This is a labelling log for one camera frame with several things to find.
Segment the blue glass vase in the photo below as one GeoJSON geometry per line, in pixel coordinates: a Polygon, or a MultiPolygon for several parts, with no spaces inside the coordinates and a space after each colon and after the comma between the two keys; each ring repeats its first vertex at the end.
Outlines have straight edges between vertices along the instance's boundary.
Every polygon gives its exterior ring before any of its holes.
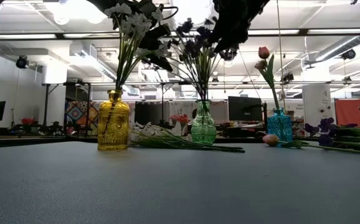
{"type": "Polygon", "coordinates": [[[284,109],[274,110],[274,116],[267,118],[268,134],[275,134],[280,141],[292,141],[291,117],[284,115],[284,109]]]}

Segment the ceiling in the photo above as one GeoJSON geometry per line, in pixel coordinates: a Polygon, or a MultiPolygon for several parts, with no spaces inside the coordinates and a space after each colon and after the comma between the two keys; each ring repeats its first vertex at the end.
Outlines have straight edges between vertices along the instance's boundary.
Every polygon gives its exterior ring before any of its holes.
{"type": "MultiPolygon", "coordinates": [[[[156,4],[170,6],[170,2],[180,2],[177,5],[180,11],[189,12],[189,16],[198,14],[198,9],[192,8],[191,0],[154,0],[156,4]]],[[[263,13],[258,15],[252,22],[251,29],[302,29],[302,28],[360,28],[360,0],[355,5],[350,5],[350,0],[279,0],[278,20],[277,2],[271,0],[263,13]]],[[[170,11],[164,11],[164,16],[170,15],[170,11]]],[[[174,27],[175,22],[166,21],[174,27]]],[[[112,21],[105,18],[98,24],[92,24],[87,19],[71,19],[64,25],[58,25],[54,20],[54,14],[42,1],[4,1],[0,8],[0,34],[10,33],[57,33],[57,32],[98,32],[111,31],[112,21]]],[[[295,80],[317,80],[319,77],[325,80],[341,81],[345,75],[351,76],[352,80],[360,80],[360,45],[353,47],[356,58],[343,61],[340,58],[331,58],[325,62],[315,63],[312,70],[302,68],[301,60],[307,55],[320,52],[333,45],[343,36],[309,36],[309,37],[250,37],[246,43],[240,46],[240,54],[232,62],[223,61],[217,66],[217,77],[220,82],[256,82],[264,81],[254,65],[259,60],[257,50],[266,46],[275,54],[274,71],[280,71],[281,65],[284,72],[292,72],[295,80]]],[[[80,53],[83,49],[87,52],[90,46],[97,50],[97,58],[104,63],[107,69],[115,72],[118,41],[117,40],[33,40],[33,41],[3,41],[1,48],[11,49],[48,49],[49,51],[64,58],[71,66],[69,77],[79,77],[84,80],[101,82],[107,80],[94,67],[79,63],[74,53],[80,53]]],[[[277,81],[280,81],[281,72],[276,73],[277,81]]],[[[136,68],[129,77],[129,82],[150,82],[151,80],[139,73],[136,68]]],[[[266,88],[265,85],[257,85],[256,88],[266,88]]],[[[333,85],[333,90],[343,89],[344,85],[333,85]]],[[[212,89],[228,89],[229,93],[237,93],[241,89],[253,88],[250,85],[215,85],[212,89]]],[[[288,85],[289,91],[300,91],[301,85],[288,85]]],[[[347,91],[360,91],[360,85],[347,88],[347,91]]]]}

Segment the security camera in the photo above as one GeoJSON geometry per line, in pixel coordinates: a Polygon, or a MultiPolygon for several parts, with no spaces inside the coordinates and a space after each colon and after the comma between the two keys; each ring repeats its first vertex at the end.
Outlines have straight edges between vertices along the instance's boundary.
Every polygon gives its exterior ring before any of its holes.
{"type": "Polygon", "coordinates": [[[27,60],[27,56],[19,56],[16,62],[17,68],[27,69],[29,67],[29,62],[27,60]]]}

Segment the desk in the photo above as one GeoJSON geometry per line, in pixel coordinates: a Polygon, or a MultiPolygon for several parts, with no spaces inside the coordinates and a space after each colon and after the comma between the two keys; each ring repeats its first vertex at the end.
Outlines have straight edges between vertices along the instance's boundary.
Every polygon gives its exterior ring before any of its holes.
{"type": "Polygon", "coordinates": [[[360,223],[360,155],[0,148],[0,223],[360,223]]]}

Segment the red object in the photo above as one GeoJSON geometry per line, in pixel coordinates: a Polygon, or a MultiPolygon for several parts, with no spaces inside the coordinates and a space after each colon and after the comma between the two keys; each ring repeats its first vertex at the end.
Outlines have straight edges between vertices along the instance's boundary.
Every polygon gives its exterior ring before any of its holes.
{"type": "Polygon", "coordinates": [[[358,124],[360,127],[360,100],[336,100],[336,122],[339,125],[358,124]]]}
{"type": "Polygon", "coordinates": [[[270,51],[267,47],[259,47],[259,57],[261,59],[268,59],[270,56],[270,51]]]}
{"type": "Polygon", "coordinates": [[[33,118],[22,118],[21,122],[23,125],[32,125],[35,120],[33,118]]]}

